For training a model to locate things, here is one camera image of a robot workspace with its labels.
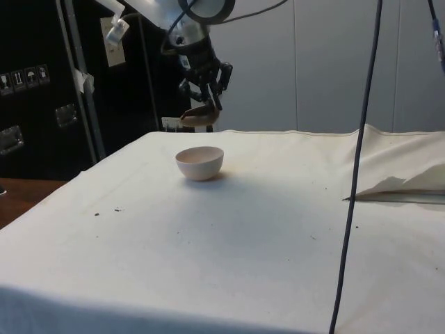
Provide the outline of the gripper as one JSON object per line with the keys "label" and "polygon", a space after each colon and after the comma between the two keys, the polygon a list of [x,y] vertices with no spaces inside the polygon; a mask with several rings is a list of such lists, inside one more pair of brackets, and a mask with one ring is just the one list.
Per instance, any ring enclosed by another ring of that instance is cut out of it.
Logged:
{"label": "gripper", "polygon": [[[209,35],[193,43],[188,43],[183,36],[172,41],[184,76],[179,84],[180,93],[206,106],[213,107],[214,102],[217,110],[222,111],[220,95],[227,90],[233,66],[221,63],[216,57]],[[192,88],[191,83],[198,84],[197,89]]]}

